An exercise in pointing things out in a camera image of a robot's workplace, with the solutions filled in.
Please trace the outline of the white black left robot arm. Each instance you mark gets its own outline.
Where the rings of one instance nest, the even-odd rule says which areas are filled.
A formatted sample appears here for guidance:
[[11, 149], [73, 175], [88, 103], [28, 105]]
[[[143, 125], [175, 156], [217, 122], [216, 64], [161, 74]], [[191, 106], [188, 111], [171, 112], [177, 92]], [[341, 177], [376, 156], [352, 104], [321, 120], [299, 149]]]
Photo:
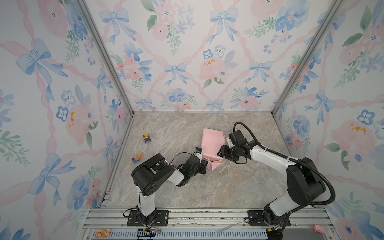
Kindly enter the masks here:
[[186, 185], [197, 174], [207, 172], [208, 161], [202, 155], [194, 153], [180, 166], [167, 162], [161, 154], [156, 154], [137, 166], [132, 172], [132, 178], [139, 192], [139, 212], [148, 217], [156, 211], [155, 192], [167, 181], [177, 187]]

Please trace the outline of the purple yellow toy figure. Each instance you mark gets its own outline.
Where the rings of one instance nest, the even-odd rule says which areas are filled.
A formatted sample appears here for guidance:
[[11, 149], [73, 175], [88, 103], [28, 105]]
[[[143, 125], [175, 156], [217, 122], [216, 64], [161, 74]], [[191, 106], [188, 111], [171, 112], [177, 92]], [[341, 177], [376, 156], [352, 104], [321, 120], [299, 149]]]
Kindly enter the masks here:
[[148, 133], [143, 135], [145, 144], [151, 141], [150, 135]]

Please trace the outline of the purple pink wrapping paper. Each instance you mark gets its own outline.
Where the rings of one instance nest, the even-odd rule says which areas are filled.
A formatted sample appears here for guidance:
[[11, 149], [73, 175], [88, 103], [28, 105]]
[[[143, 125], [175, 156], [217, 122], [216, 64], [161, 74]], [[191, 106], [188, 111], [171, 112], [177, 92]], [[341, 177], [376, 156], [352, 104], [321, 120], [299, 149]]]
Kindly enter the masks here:
[[221, 147], [225, 144], [225, 138], [222, 131], [204, 129], [201, 148], [203, 150], [203, 160], [208, 161], [208, 171], [216, 169], [224, 158], [218, 155]]

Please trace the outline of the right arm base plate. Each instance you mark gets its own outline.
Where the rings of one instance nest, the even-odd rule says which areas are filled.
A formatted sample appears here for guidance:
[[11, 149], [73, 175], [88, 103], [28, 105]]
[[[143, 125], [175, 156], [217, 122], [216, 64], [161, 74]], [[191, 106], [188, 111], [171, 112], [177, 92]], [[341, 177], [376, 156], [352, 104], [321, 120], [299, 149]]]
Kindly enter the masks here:
[[244, 218], [244, 222], [252, 227], [290, 227], [291, 222], [286, 216], [287, 214], [276, 217], [274, 214], [265, 213], [265, 210], [250, 210], [247, 211], [247, 217]]

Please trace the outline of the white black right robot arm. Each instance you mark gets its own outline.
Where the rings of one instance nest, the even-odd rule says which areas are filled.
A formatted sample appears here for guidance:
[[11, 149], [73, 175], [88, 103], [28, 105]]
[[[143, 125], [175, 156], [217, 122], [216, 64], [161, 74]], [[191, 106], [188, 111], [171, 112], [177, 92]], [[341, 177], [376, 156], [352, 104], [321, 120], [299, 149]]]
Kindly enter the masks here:
[[239, 161], [239, 157], [245, 157], [263, 163], [286, 177], [286, 192], [264, 207], [262, 220], [269, 226], [287, 218], [288, 213], [311, 205], [327, 190], [325, 180], [320, 177], [312, 160], [307, 158], [299, 160], [252, 144], [241, 147], [223, 145], [218, 156], [234, 163]]

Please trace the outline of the pink pig toy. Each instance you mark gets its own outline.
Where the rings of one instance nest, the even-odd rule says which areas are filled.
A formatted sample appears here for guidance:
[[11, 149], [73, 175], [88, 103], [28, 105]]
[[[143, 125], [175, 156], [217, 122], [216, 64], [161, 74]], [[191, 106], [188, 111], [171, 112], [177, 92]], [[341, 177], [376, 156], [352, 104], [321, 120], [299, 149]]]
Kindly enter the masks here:
[[319, 233], [319, 234], [325, 234], [326, 233], [325, 229], [320, 225], [313, 224], [313, 229], [316, 233]]

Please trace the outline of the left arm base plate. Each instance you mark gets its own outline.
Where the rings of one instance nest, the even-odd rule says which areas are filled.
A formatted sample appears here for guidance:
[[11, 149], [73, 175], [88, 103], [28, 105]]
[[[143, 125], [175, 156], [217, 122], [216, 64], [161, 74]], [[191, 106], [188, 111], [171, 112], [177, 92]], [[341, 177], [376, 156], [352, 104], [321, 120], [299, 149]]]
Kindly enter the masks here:
[[128, 227], [166, 227], [169, 222], [168, 210], [155, 210], [153, 213], [145, 217], [139, 210], [130, 210], [129, 215], [123, 216], [128, 219]]

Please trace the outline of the orange tag label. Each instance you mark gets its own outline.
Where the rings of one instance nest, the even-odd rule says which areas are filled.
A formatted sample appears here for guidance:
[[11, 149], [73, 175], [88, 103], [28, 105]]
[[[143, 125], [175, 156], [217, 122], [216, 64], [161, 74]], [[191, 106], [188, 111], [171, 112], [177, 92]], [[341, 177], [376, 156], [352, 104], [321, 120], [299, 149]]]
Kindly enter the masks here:
[[97, 230], [95, 233], [95, 238], [104, 238], [109, 237], [111, 235], [111, 229], [102, 229]]

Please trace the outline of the orange blue toy figure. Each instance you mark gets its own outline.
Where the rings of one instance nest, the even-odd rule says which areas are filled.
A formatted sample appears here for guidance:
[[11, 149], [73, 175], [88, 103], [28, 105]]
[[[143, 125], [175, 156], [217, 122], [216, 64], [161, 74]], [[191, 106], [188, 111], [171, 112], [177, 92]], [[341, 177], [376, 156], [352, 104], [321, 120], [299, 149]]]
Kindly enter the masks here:
[[136, 162], [140, 161], [142, 159], [143, 155], [144, 155], [143, 153], [139, 153], [139, 154], [134, 155], [134, 157], [132, 158], [132, 162], [136, 163]]

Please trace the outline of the aluminium front rail frame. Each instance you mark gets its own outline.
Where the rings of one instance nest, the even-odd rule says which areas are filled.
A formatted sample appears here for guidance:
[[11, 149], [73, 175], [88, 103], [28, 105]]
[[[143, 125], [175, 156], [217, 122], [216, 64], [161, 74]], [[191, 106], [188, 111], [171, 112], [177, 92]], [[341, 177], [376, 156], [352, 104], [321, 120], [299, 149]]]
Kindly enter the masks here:
[[[96, 240], [97, 230], [111, 229], [103, 240], [272, 240], [270, 227], [252, 227], [244, 222], [244, 208], [169, 208], [166, 227], [128, 227], [126, 208], [92, 209], [81, 229], [79, 240]], [[339, 240], [336, 228], [325, 209], [304, 208], [290, 215], [290, 227], [283, 231], [284, 240]], [[313, 224], [322, 226], [319, 234]]]

